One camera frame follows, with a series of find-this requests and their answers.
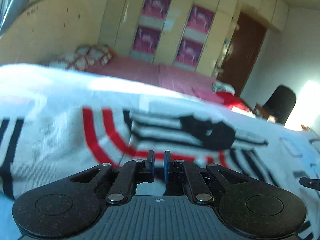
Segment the white red black striped sweater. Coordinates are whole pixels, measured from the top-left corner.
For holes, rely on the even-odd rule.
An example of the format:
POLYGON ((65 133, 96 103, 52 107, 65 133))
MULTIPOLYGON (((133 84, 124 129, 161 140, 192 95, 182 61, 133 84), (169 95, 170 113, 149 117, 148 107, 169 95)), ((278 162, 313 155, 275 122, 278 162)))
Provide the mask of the white red black striped sweater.
MULTIPOLYGON (((82 135, 100 158, 99 135, 125 153, 131 138, 139 145, 218 151, 284 132, 295 131, 143 83, 33 64, 1 66, 1 158, 6 160, 15 155, 20 136, 40 146, 82 135)), ((183 159, 165 150, 163 164, 156 166, 156 151, 148 148, 145 157, 132 160, 146 159, 149 151, 155 153, 155 179, 138 184, 125 204, 99 200, 71 181, 101 164, 123 166, 112 161, 20 194, 11 210, 18 239, 304 239, 308 212, 295 193, 238 172, 249 181, 232 185, 218 203, 165 196, 164 152, 183 159)), ((12 178, 1 178, 1 193, 13 194, 13 184, 12 178)))

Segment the wooden side table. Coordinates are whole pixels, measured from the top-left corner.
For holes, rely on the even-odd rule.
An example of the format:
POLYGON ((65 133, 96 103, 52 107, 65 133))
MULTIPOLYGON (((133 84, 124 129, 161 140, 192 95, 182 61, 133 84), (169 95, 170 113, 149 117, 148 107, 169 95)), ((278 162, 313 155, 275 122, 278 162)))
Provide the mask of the wooden side table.
POLYGON ((259 105, 259 104, 255 105, 253 113, 256 116, 258 116, 260 118, 263 118, 268 122, 272 122, 272 123, 276 123, 277 122, 277 118, 275 116, 272 116, 270 113, 268 113, 268 111, 263 109, 263 107, 261 105, 259 105))

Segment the red folded cloth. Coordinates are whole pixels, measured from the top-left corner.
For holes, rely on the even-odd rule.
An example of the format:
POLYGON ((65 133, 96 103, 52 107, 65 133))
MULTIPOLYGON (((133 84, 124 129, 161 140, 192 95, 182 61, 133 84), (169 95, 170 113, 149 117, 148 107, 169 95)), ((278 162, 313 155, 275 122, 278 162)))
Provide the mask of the red folded cloth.
POLYGON ((252 111, 252 109, 248 107, 248 105, 243 100, 237 98, 232 93, 217 92, 216 95, 223 100, 223 105, 230 110, 232 110, 233 107, 236 107, 246 112, 252 111))

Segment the black chair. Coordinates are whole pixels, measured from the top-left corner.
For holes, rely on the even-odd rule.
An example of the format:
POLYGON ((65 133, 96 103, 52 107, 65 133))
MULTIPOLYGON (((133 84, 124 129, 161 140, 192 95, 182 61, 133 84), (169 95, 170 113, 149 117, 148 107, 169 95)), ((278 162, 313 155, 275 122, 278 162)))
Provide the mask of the black chair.
POLYGON ((289 87, 279 85, 263 105, 263 109, 274 116, 278 123, 284 125, 296 104, 296 100, 294 91, 289 87))

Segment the white green folded cloth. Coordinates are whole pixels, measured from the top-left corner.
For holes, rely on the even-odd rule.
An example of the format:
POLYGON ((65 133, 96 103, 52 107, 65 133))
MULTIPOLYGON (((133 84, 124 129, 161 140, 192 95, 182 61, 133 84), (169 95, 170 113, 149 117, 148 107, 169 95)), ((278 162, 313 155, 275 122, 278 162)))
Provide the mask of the white green folded cloth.
POLYGON ((232 95, 235 94, 235 89, 230 84, 223 83, 218 80, 212 84, 212 91, 213 93, 224 92, 232 95))

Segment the pink bed cover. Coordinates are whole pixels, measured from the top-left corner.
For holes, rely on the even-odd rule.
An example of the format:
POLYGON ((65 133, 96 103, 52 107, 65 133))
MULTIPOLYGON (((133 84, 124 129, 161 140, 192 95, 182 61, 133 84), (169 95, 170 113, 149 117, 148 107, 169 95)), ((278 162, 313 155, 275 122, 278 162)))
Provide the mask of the pink bed cover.
POLYGON ((87 72, 146 83, 223 105, 212 91, 212 77, 175 66, 116 56, 105 66, 95 63, 87 72))

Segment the lower right pink poster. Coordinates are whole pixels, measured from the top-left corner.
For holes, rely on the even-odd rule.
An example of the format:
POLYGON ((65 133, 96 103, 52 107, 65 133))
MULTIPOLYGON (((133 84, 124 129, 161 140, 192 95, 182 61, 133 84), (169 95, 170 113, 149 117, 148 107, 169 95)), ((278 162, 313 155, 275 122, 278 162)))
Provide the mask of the lower right pink poster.
POLYGON ((196 68, 201 56, 202 48, 202 43, 182 38, 175 62, 183 64, 184 66, 196 68))

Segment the pink poster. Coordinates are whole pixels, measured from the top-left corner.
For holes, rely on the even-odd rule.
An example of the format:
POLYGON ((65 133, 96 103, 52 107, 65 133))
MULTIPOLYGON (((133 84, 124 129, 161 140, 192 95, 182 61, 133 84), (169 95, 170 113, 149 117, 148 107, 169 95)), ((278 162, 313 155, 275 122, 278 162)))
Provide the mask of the pink poster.
POLYGON ((184 66, 196 68, 201 56, 202 48, 202 43, 182 38, 175 62, 183 64, 184 66))
POLYGON ((155 54, 160 35, 160 30, 139 25, 132 45, 132 50, 155 54))
POLYGON ((187 27, 207 34, 212 25, 214 15, 215 13, 211 10, 193 5, 187 21, 187 27))
POLYGON ((142 15, 157 19, 165 19, 170 7, 171 0, 145 0, 142 15))

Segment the patterned pillow near headboard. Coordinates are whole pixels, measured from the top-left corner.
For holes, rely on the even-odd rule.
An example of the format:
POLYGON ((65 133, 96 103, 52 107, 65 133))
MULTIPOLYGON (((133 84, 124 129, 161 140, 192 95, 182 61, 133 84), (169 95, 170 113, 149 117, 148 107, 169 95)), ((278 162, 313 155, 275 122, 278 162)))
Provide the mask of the patterned pillow near headboard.
POLYGON ((115 56, 108 45, 79 46, 73 53, 60 55, 46 64, 47 67, 85 72, 95 63, 107 65, 115 56))

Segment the lower left pink poster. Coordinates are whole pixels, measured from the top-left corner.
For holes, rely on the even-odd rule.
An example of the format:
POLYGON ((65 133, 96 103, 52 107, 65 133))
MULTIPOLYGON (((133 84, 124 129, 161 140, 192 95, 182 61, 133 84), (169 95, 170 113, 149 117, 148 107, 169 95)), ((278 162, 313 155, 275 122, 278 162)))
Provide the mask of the lower left pink poster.
POLYGON ((139 25, 132 45, 132 50, 155 54, 160 35, 160 30, 139 25))

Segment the brown wooden door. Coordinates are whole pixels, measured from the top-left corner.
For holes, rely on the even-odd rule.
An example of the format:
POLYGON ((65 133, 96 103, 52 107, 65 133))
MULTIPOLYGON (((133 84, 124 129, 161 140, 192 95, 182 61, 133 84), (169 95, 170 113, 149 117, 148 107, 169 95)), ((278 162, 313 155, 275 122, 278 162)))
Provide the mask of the brown wooden door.
POLYGON ((267 28, 246 13, 241 12, 239 29, 232 36, 217 79, 231 85, 235 96, 240 96, 259 55, 267 28))

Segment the cream built-in wardrobe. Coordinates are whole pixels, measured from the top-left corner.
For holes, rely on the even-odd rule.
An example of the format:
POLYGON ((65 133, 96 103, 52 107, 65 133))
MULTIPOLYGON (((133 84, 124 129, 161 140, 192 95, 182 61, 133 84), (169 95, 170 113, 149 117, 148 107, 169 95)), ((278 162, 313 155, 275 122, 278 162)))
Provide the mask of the cream built-in wardrobe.
POLYGON ((217 72, 241 12, 283 30, 284 0, 107 0, 99 42, 121 56, 217 72))

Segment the upper right pink poster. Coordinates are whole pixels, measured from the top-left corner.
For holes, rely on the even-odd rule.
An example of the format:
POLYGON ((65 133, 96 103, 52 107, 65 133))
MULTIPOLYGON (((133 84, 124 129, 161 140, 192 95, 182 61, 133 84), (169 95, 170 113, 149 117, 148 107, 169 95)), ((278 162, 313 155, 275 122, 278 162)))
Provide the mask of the upper right pink poster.
POLYGON ((211 10, 193 5, 187 21, 187 27, 207 34, 212 25, 214 15, 215 13, 211 10))

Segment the cream rounded headboard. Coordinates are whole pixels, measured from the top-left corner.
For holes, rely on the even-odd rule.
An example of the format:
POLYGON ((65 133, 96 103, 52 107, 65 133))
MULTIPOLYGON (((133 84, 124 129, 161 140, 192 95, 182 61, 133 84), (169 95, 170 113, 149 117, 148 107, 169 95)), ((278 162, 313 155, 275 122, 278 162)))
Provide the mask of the cream rounded headboard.
POLYGON ((82 0, 41 0, 1 36, 1 64, 41 63, 96 39, 93 17, 82 0))

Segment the upper left pink poster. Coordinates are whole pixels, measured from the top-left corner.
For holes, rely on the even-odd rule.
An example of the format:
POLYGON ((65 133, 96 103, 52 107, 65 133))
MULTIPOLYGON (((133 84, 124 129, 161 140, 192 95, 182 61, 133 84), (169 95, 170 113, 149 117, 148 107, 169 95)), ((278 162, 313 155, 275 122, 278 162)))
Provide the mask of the upper left pink poster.
POLYGON ((145 0, 142 15, 157 19, 165 19, 170 7, 171 0, 145 0))

